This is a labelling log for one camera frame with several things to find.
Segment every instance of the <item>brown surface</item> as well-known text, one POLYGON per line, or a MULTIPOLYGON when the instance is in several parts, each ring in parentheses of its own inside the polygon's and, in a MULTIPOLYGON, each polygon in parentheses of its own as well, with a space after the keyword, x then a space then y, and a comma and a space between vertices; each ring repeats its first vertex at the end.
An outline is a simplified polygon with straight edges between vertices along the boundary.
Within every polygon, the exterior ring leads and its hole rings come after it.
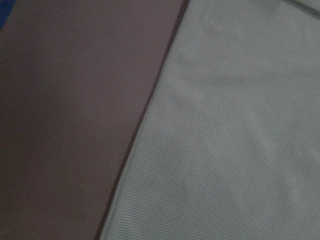
POLYGON ((19 0, 0 33, 2 240, 93 240, 182 0, 19 0))

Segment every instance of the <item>dark brown fabric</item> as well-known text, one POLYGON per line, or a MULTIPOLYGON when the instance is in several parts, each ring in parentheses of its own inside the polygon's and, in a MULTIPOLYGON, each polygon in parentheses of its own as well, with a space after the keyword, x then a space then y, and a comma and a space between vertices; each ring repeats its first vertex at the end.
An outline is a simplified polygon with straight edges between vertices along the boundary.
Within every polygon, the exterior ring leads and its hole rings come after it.
POLYGON ((97 238, 182 2, 17 1, 0 32, 0 239, 97 238))

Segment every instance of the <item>blue object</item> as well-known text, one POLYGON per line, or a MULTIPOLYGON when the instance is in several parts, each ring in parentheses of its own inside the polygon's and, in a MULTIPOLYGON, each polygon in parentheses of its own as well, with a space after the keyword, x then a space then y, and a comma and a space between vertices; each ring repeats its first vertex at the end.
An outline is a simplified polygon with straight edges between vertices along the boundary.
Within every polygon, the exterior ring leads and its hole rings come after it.
POLYGON ((0 2, 0 29, 5 24, 16 0, 2 0, 0 2))

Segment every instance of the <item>pinstriped fabric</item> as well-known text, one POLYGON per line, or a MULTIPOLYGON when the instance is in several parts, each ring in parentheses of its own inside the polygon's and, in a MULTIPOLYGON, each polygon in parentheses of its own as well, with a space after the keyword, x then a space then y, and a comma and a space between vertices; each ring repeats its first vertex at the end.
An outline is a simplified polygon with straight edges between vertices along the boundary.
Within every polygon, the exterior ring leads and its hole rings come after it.
POLYGON ((190 1, 100 239, 320 239, 319 27, 290 1, 190 1))
POLYGON ((320 13, 320 0, 295 0, 295 1, 320 13))

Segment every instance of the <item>fabric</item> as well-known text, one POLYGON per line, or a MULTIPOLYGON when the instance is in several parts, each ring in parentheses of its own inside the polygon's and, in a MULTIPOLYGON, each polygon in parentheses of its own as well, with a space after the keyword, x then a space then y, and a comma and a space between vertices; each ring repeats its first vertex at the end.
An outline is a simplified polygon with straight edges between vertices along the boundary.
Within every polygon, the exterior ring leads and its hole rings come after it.
POLYGON ((100 240, 320 239, 320 18, 191 0, 100 240))
POLYGON ((182 3, 16 1, 0 32, 0 240, 97 240, 182 3))
POLYGON ((16 0, 0 0, 0 29, 9 17, 16 0))
POLYGON ((296 0, 296 2, 305 5, 310 10, 320 12, 320 1, 319 0, 296 0))

